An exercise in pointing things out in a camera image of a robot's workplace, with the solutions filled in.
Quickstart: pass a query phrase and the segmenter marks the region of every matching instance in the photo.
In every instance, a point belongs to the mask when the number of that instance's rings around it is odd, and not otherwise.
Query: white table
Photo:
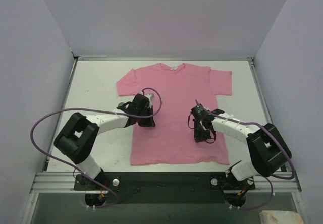
[[[163,62],[175,66],[184,61],[83,61],[77,62],[65,108],[84,107],[101,110],[116,108],[120,102],[132,97],[119,97],[116,82],[132,68],[140,68]],[[257,93],[248,61],[185,61],[212,69],[232,70],[232,96],[217,96],[219,108],[244,121],[266,123],[261,102]],[[73,112],[63,113],[58,124],[60,131]],[[81,112],[84,115],[94,113]],[[96,138],[91,155],[105,171],[124,172],[203,172],[224,171],[228,165],[215,162],[196,164],[154,164],[148,166],[131,166],[130,154],[133,127],[114,129]],[[241,142],[226,136],[230,165],[250,158],[248,148]],[[52,154],[69,161],[55,147]],[[61,162],[50,159],[48,172],[70,172],[73,169]]]

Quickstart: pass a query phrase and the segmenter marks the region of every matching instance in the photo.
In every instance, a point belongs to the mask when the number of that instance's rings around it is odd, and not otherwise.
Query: screw
[[[211,184],[212,185],[217,185],[218,184],[218,180],[216,178],[211,179]]]
[[[120,180],[118,180],[118,179],[113,179],[113,180],[112,180],[112,184],[113,184],[113,186],[118,186],[118,185],[119,185],[119,183],[120,183]]]

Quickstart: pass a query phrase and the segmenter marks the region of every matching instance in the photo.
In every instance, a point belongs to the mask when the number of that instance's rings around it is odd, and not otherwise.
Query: pink t-shirt
[[[215,95],[231,95],[231,85],[231,71],[186,63],[173,68],[158,63],[129,71],[117,82],[119,96],[135,95],[143,88],[151,87],[163,100],[159,114],[154,116],[155,128],[134,125],[131,165],[211,161],[229,164],[224,135],[217,133],[213,144],[196,143],[187,119],[196,106],[195,99],[211,110],[216,109]],[[153,107],[159,107],[157,96]]]

